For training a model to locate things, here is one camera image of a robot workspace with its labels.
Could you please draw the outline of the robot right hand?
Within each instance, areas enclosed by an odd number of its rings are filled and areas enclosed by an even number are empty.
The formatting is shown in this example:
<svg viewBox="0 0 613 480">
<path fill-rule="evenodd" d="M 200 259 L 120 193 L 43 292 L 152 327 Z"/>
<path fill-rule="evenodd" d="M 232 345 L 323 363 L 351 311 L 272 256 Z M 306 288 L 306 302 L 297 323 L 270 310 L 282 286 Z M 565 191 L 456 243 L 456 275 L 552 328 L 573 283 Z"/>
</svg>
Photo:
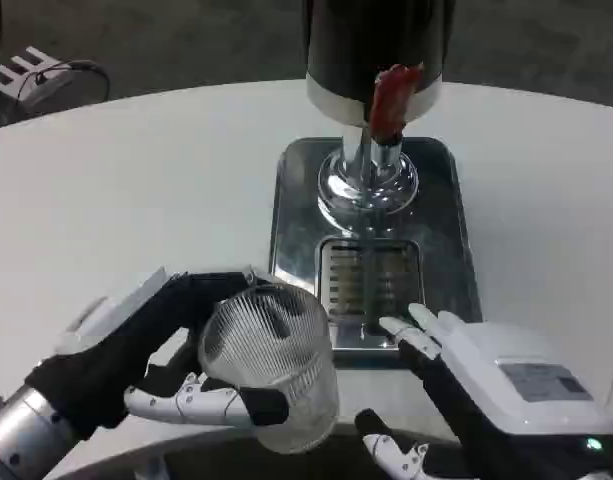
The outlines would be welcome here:
<svg viewBox="0 0 613 480">
<path fill-rule="evenodd" d="M 613 416 L 534 332 L 411 303 L 379 321 L 455 444 L 396 438 L 371 409 L 354 424 L 392 479 L 613 479 Z"/>
</svg>

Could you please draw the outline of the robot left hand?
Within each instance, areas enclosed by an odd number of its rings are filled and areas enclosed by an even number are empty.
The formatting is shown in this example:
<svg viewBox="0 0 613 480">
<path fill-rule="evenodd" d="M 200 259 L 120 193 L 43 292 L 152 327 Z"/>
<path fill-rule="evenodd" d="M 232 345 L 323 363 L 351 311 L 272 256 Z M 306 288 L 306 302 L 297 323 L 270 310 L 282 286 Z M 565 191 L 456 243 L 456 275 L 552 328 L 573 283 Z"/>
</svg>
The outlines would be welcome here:
<svg viewBox="0 0 613 480">
<path fill-rule="evenodd" d="M 99 340 L 43 360 L 24 384 L 78 439 L 88 440 L 98 428 L 115 428 L 126 418 L 124 392 L 144 378 L 150 356 L 174 333 L 204 328 L 219 302 L 251 286 L 242 271 L 175 274 L 143 294 Z"/>
</svg>

